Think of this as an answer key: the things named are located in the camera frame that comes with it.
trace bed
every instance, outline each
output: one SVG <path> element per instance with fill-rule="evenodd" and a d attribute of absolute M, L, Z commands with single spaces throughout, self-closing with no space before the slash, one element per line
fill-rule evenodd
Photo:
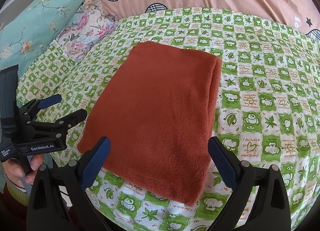
<path fill-rule="evenodd" d="M 288 0 L 283 9 L 279 5 L 267 8 L 269 0 L 258 5 L 260 8 L 255 0 L 247 0 L 246 5 L 240 0 L 131 1 L 85 0 L 122 18 L 118 25 L 113 20 L 116 29 L 98 37 L 79 58 L 70 51 L 72 46 L 65 44 L 79 42 L 81 37 L 74 38 L 82 20 L 69 23 L 24 71 L 19 102 L 61 94 L 62 102 L 39 116 L 44 121 L 55 121 L 79 108 L 90 113 L 139 42 L 214 54 L 223 60 L 223 66 L 212 135 L 252 165 L 279 166 L 290 202 L 292 229 L 303 228 L 303 219 L 319 210 L 320 193 L 319 13 L 312 0 Z M 297 1 L 301 3 L 299 13 Z M 52 154 L 59 166 L 81 156 L 77 144 L 84 127 L 85 123 L 70 131 L 65 151 Z M 105 169 L 86 192 L 108 219 L 135 231 L 205 230 L 231 194 L 213 162 L 204 192 L 193 207 L 159 197 Z M 245 223 L 256 193 L 253 189 L 238 225 Z M 222 204 L 208 211 L 207 198 Z M 132 201 L 132 210 L 124 206 L 125 199 Z"/>

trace folded garment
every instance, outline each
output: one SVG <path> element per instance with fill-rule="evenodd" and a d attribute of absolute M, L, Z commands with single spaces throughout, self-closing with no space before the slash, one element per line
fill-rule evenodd
<path fill-rule="evenodd" d="M 222 61 L 198 50 L 137 44 L 88 116 L 78 150 L 111 140 L 103 167 L 192 206 L 204 188 Z"/>

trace black star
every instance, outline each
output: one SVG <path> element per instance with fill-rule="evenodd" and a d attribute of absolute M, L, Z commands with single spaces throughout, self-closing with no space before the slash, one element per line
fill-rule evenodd
<path fill-rule="evenodd" d="M 311 19 L 307 18 L 307 24 L 309 25 L 309 27 L 311 27 L 311 25 L 312 25 Z"/>

